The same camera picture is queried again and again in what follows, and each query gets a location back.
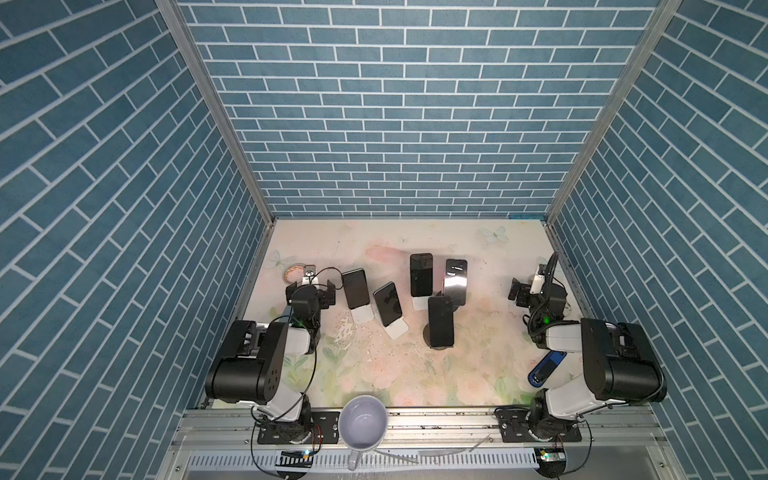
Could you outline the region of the teal phone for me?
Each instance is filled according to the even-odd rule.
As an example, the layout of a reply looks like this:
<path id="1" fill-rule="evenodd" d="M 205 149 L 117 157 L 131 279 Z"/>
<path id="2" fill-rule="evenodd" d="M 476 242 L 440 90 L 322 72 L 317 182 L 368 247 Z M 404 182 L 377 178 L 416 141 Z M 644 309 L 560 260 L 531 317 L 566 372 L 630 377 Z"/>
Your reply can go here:
<path id="1" fill-rule="evenodd" d="M 363 268 L 353 269 L 342 274 L 343 290 L 350 310 L 370 304 L 370 294 L 366 274 Z"/>
<path id="2" fill-rule="evenodd" d="M 388 282 L 373 292 L 382 325 L 389 327 L 403 317 L 402 306 L 394 282 Z"/>

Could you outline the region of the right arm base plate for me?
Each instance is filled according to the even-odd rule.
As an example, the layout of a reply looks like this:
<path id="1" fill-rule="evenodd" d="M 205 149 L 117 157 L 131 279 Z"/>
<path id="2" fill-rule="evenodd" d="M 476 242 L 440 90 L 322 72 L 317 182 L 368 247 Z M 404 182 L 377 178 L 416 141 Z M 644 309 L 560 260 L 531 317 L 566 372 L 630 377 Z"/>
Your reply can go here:
<path id="1" fill-rule="evenodd" d="M 551 417 L 544 410 L 508 405 L 495 408 L 493 415 L 504 443 L 576 443 L 582 440 L 576 421 Z"/>

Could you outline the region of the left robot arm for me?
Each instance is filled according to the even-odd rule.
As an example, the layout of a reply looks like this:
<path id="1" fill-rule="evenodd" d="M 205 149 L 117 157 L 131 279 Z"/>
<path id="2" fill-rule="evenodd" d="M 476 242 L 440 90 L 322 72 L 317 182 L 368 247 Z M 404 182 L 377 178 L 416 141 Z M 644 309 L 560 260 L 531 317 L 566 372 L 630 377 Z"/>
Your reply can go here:
<path id="1" fill-rule="evenodd" d="M 286 288 L 286 310 L 269 324 L 234 321 L 206 376 L 206 397 L 248 406 L 268 444 L 320 441 L 309 388 L 297 391 L 281 377 L 287 355 L 317 356 L 321 312 L 336 303 L 337 290 L 332 281 L 293 283 Z"/>

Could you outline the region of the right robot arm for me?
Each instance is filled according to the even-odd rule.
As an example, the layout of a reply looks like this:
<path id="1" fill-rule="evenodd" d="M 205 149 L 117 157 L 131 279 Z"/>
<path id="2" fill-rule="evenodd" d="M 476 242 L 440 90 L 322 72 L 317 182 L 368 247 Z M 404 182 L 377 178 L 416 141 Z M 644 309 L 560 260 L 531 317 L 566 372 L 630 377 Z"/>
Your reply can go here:
<path id="1" fill-rule="evenodd" d="M 567 291 L 556 279 L 557 264 L 554 253 L 530 282 L 512 280 L 508 298 L 528 310 L 526 332 L 546 355 L 528 374 L 537 389 L 530 404 L 494 411 L 506 442 L 563 439 L 587 414 L 658 403 L 667 394 L 665 374 L 640 325 L 565 317 Z"/>

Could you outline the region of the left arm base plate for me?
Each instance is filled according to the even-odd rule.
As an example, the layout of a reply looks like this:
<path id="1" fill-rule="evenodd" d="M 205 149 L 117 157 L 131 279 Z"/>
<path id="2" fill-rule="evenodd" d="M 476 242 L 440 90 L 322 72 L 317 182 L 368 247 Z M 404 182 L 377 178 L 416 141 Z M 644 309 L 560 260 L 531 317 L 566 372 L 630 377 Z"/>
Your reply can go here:
<path id="1" fill-rule="evenodd" d="M 317 433 L 317 429 L 320 429 L 321 442 L 324 445 L 337 444 L 339 417 L 339 411 L 312 409 L 310 413 L 302 413 L 295 421 L 267 422 L 257 428 L 256 443 L 259 445 L 309 444 L 312 433 Z"/>

